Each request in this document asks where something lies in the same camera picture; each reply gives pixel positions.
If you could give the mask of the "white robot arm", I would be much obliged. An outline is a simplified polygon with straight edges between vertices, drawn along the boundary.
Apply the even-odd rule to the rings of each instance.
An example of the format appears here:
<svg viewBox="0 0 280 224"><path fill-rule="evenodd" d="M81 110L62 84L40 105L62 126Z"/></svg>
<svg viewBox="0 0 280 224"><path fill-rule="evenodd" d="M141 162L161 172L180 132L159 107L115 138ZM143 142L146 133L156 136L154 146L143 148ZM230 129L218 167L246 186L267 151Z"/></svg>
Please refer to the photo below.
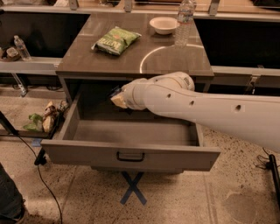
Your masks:
<svg viewBox="0 0 280 224"><path fill-rule="evenodd" d="M133 80L111 101L123 109L148 109L280 152L279 97L199 93L187 73L176 72Z"/></svg>

